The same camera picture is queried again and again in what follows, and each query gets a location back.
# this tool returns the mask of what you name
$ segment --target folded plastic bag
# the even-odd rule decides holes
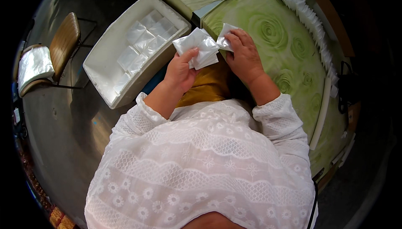
[[[238,29],[238,27],[224,23],[224,26],[222,28],[221,33],[218,36],[216,44],[218,44],[218,46],[223,50],[233,52],[232,45],[230,45],[230,41],[225,38],[225,35],[229,34],[231,29]]]
[[[128,46],[123,50],[120,57],[117,59],[117,63],[127,71],[128,66],[139,56],[139,53],[132,47]]]
[[[160,21],[162,18],[163,16],[158,11],[153,10],[139,22],[143,24],[147,29],[150,29],[153,25],[155,25],[155,23]]]
[[[54,74],[48,47],[39,46],[26,52],[18,68],[18,94],[30,82],[40,78],[50,78]]]
[[[155,25],[149,28],[149,31],[154,35],[162,36],[166,31],[168,31],[171,27],[173,27],[173,23],[171,23],[167,18],[163,17],[160,19]]]
[[[147,29],[143,24],[139,21],[136,21],[134,25],[130,27],[127,31],[127,40],[131,45],[134,45],[138,38],[146,31]]]
[[[177,28],[171,27],[168,31],[166,31],[165,33],[163,33],[163,34],[161,35],[161,37],[162,37],[163,39],[165,39],[165,40],[169,40],[170,37],[172,37],[174,34],[176,34],[177,31],[178,31]]]
[[[189,49],[199,48],[198,55],[190,61],[195,69],[202,68],[202,63],[219,50],[214,39],[199,28],[194,29],[188,36],[174,40],[173,45],[179,55],[183,55]]]
[[[148,30],[145,30],[144,33],[138,38],[138,40],[134,43],[134,47],[139,51],[142,52],[148,44],[155,39],[155,36],[151,34]]]
[[[116,91],[116,93],[120,94],[120,92],[123,90],[124,86],[130,81],[131,77],[129,74],[124,73],[122,77],[120,77],[119,81],[116,83],[116,85],[113,87],[113,89]]]
[[[144,55],[150,57],[152,56],[164,43],[165,39],[159,35],[153,39],[148,46],[142,51]]]
[[[131,76],[134,76],[138,73],[142,66],[144,66],[145,62],[147,61],[148,57],[144,54],[139,55],[131,64],[128,66],[128,72]]]

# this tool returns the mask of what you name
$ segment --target stack of white sachets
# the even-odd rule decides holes
[[[117,63],[125,73],[114,86],[120,93],[144,63],[177,32],[177,28],[158,11],[153,10],[141,21],[136,21],[127,32],[130,45],[121,53]]]
[[[196,57],[193,57],[189,62],[190,69],[199,70],[203,67],[212,65],[218,62],[216,54],[219,46],[214,39],[204,29],[196,28],[188,36],[184,36],[173,41],[179,55],[182,55],[189,49],[198,47],[199,52]]]

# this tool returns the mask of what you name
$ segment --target gray floor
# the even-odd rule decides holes
[[[98,28],[86,41],[93,45],[109,24],[135,1],[44,0],[36,14],[28,45],[50,45],[69,12],[98,21]],[[85,36],[90,25],[80,22],[80,26]],[[66,67],[61,84],[74,85],[78,77],[84,76],[80,71],[88,52],[80,49]],[[84,206],[89,183],[109,141],[111,128],[133,104],[109,109],[90,82],[81,90],[36,90],[27,94],[23,103],[39,183],[52,202],[81,228],[86,228]],[[357,141],[348,161],[319,196],[316,228],[356,228],[359,223],[352,225],[351,220],[359,222],[364,218],[366,213],[362,208],[370,207],[375,200],[373,193],[382,185],[378,176],[386,170],[386,164],[381,164],[387,159],[383,155],[387,155],[393,144],[388,132],[390,120],[369,109],[370,106],[363,106]]]

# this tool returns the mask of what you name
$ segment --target chair backrest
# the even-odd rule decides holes
[[[81,31],[77,16],[71,12],[64,18],[49,47],[54,68],[53,81],[57,83],[60,81],[68,60],[79,45],[80,38]]]

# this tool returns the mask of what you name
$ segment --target sleeve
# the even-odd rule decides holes
[[[311,179],[307,134],[290,96],[281,93],[274,101],[256,106],[253,116],[262,123],[263,135],[274,144],[281,161],[302,178]]]
[[[144,103],[147,94],[141,92],[137,98],[137,104],[129,109],[126,114],[120,116],[116,125],[112,128],[110,142],[105,148],[104,155],[110,151],[111,147],[118,144],[117,141],[127,138],[142,136],[153,128],[170,122]]]

